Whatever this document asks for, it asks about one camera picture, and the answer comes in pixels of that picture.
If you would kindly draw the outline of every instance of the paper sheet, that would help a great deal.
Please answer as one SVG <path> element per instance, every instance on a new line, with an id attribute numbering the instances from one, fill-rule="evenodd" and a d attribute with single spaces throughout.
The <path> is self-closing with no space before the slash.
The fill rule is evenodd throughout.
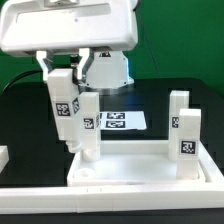
<path id="1" fill-rule="evenodd" d="M 145 130 L 146 122 L 143 111 L 100 113 L 101 130 Z"/>

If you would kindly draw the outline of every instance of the white block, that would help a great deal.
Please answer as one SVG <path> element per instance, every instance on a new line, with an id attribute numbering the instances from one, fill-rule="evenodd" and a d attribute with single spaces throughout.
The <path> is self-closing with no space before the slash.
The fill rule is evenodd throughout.
<path id="1" fill-rule="evenodd" d="M 9 161 L 7 146 L 0 146 L 0 173 Z"/>
<path id="2" fill-rule="evenodd" d="M 82 93 L 80 104 L 84 120 L 83 159 L 96 161 L 100 158 L 101 141 L 99 93 Z"/>
<path id="3" fill-rule="evenodd" d="M 169 158 L 177 159 L 180 109 L 189 107 L 189 91 L 172 91 L 169 108 Z"/>
<path id="4" fill-rule="evenodd" d="M 69 151 L 81 150 L 83 131 L 78 86 L 72 82 L 72 69 L 55 69 L 48 76 L 48 89 L 58 136 L 67 141 Z"/>
<path id="5" fill-rule="evenodd" d="M 177 154 L 177 179 L 198 178 L 201 110 L 181 109 Z"/>

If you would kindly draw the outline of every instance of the black table surface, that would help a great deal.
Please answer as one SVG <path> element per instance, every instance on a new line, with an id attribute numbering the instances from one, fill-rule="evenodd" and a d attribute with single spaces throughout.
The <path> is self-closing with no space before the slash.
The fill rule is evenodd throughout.
<path id="1" fill-rule="evenodd" d="M 169 94 L 190 91 L 190 108 L 202 110 L 201 142 L 224 172 L 224 100 L 198 79 L 135 80 L 126 93 L 101 96 L 101 111 L 144 111 L 147 129 L 102 131 L 103 140 L 168 138 Z M 47 87 L 23 83 L 0 96 L 0 145 L 10 161 L 0 174 L 0 188 L 66 186 L 73 155 L 57 138 Z M 15 223 L 222 223 L 224 209 L 104 212 L 89 214 L 0 215 Z"/>

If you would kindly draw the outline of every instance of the green wall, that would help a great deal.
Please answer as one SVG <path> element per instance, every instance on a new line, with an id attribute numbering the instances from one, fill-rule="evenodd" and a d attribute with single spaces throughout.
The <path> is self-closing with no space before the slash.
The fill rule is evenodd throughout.
<path id="1" fill-rule="evenodd" d="M 125 53 L 133 78 L 199 78 L 224 97 L 223 0 L 142 0 L 137 19 L 139 44 Z M 64 63 L 68 57 L 56 58 L 56 65 Z M 0 87 L 15 74 L 36 68 L 35 58 L 0 52 Z"/>

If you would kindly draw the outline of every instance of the white base platform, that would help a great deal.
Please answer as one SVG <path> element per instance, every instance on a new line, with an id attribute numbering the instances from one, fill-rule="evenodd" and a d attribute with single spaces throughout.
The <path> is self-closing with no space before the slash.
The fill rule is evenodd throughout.
<path id="1" fill-rule="evenodd" d="M 0 213 L 224 207 L 223 176 L 202 144 L 199 153 L 200 177 L 197 180 L 175 180 L 175 164 L 168 162 L 165 156 L 168 154 L 168 141 L 106 141 L 102 142 L 101 149 L 102 161 L 97 163 L 99 167 L 101 163 L 108 164 L 109 172 L 96 172 L 97 167 L 83 163 L 81 156 L 76 154 L 68 175 L 68 185 L 72 187 L 0 189 Z M 110 154 L 116 157 L 121 155 L 117 158 L 118 163 L 108 163 Z M 121 167 L 121 159 L 126 160 L 125 154 L 128 163 Z M 157 159 L 162 168 L 157 167 Z M 138 160 L 140 167 L 134 164 Z M 120 164 L 119 167 L 113 168 L 112 165 L 116 164 Z M 167 172 L 168 167 L 171 167 L 171 172 Z M 129 170 L 128 178 L 121 171 L 123 168 Z M 78 172 L 80 169 L 93 172 Z"/>

